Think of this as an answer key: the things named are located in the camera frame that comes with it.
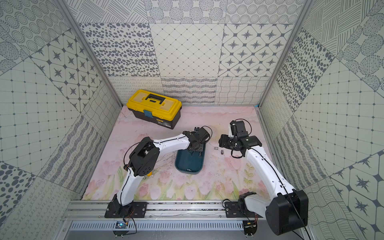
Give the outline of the teal plastic storage tray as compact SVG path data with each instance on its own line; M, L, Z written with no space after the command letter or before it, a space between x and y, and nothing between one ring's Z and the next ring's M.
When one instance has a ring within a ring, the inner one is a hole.
M202 145L198 151L179 150L176 155L175 167L184 174L196 175L204 165L206 145Z

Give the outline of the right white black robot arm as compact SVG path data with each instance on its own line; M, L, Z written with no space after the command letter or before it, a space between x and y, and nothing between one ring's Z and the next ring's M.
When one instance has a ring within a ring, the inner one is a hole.
M267 220L276 235L292 232L308 225L309 198L303 190L296 190L279 172L267 156L261 141L246 130L245 120L230 122L230 135L221 135L219 146L240 152L238 159L245 158L263 181L270 200L254 192L239 196L237 212L244 217L250 213Z

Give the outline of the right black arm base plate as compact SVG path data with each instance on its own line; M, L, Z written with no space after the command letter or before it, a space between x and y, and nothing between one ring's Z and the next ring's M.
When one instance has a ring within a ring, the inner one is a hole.
M251 206L250 209L247 208L246 204L242 201L230 201L228 199L222 201L222 207L225 209L227 218L255 218L257 215L260 218L265 217L265 211L267 209L266 205L256 204Z

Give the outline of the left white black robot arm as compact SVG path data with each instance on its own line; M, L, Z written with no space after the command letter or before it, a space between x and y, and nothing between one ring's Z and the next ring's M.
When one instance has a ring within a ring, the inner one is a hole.
M134 149L129 155L129 162L124 163L124 170L128 174L121 190L114 195L110 202L107 212L110 213L114 210L119 214L131 206L142 178L153 171L158 158L179 150L197 152L209 142L211 136L212 134L207 132L205 127L201 127L195 128L192 132L184 131L180 135L162 140L145 137L139 143L134 144Z

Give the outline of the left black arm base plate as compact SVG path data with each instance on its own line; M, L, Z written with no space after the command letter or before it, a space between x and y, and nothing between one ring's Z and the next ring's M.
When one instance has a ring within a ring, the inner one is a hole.
M144 218L147 211L147 206L148 202L132 202L126 206L122 206L118 201L117 194L115 194L112 201L108 204L107 210L105 212L105 218Z

